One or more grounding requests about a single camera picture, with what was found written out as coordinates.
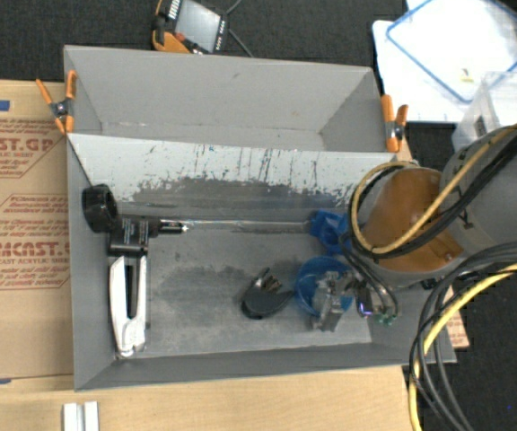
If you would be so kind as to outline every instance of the white object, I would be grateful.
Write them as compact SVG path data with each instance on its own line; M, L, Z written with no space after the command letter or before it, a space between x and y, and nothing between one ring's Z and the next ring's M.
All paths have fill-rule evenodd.
M458 151L498 128L516 123L517 74L488 73L464 118L452 133L454 150Z
M62 431L99 431L99 404L96 401L63 404Z
M412 11L426 1L407 0L408 10ZM392 97L394 110L408 104L407 121L460 123L470 104L459 101L389 40L387 30L393 23L374 22L372 35L383 90ZM497 110L496 113L500 116L504 111Z
M139 259L136 315L127 314L127 284L125 279L125 256L119 257L110 267L110 307L117 349L121 356L132 356L145 347L146 321L146 276L147 257Z

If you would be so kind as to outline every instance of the black object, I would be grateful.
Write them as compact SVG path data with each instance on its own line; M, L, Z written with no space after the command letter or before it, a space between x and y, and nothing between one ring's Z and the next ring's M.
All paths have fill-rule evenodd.
M294 295L293 290L279 292L281 288L280 281L266 268L260 276L252 280L249 289L244 293L242 312L252 320L261 320L279 312Z
M83 214L96 233L109 233L109 253L143 255L148 252L149 238L159 233L183 233L181 222L161 220L144 215L119 215L117 203L106 184L83 190Z
M168 32L191 52L213 54L226 43L227 14L203 0L160 0L153 30L163 46Z

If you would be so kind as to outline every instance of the orange device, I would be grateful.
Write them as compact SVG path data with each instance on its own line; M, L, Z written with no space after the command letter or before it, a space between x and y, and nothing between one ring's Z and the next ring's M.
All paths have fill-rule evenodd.
M224 49L226 12L201 0L159 0L151 42L158 51L215 54Z
M389 152L396 154L400 151L400 145L404 137L408 106L401 105L395 116L392 98L388 94L381 97L381 105L386 130L386 148Z

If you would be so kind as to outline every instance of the orange clamp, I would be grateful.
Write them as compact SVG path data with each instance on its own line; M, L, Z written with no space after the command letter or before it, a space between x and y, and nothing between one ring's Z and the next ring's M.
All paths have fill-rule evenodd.
M35 80L35 84L39 87L39 91L41 92L41 96L43 96L43 100L51 108L51 111L55 116L55 124L63 135L65 133L73 132L74 129L74 118L69 113L69 108L71 101L75 99L77 94L77 78L78 76L75 70L70 70L68 72L66 79L66 97L61 102L53 102L47 86L45 86L45 84L43 84L39 78Z

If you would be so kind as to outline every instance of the cardboard sheet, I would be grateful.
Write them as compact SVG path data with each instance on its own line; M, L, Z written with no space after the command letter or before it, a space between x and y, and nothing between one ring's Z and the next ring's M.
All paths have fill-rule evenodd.
M46 84L52 97L61 100L65 90L63 84ZM60 136L53 125L51 114L39 95L34 82L16 82L0 80L0 100L10 102L8 111L0 111L0 139L19 139L0 141L2 146L15 146L16 150L1 150L6 152L32 153L30 158L13 158L24 163L12 164L0 163L0 244L11 243L10 249L0 246L0 259L41 259L36 256L35 248L25 247L16 249L26 256L1 256L9 251L13 254L13 246L17 243L27 242L25 238L29 234L30 242L57 242L58 244L44 246L49 253L49 259L66 259L66 236L62 227L65 217L61 212L41 213L32 215L29 213L5 212L6 209L38 209L36 204L52 203L56 207L52 209L62 210L62 201L58 198L66 193L65 174L59 169L59 162L65 158L64 138ZM21 128L25 133L19 134ZM1 157L0 161L9 160L9 157ZM11 196L21 196L24 199L11 199ZM23 237L10 236L10 224L2 221L22 220L33 221L36 218L44 218L45 224L17 224L17 233L24 233ZM17 279L13 275L19 275L20 264L0 264L0 378L20 378L28 376L41 376L53 374L70 374L73 372L73 347L71 331L71 308L68 285L68 270L61 269L61 261L48 264L40 264L37 267L28 263L21 264L21 274L35 273L38 277ZM452 337L452 345L465 347L468 340L465 337L464 328L458 315L449 328Z
M0 81L0 101L0 378L70 374L65 138L34 82Z

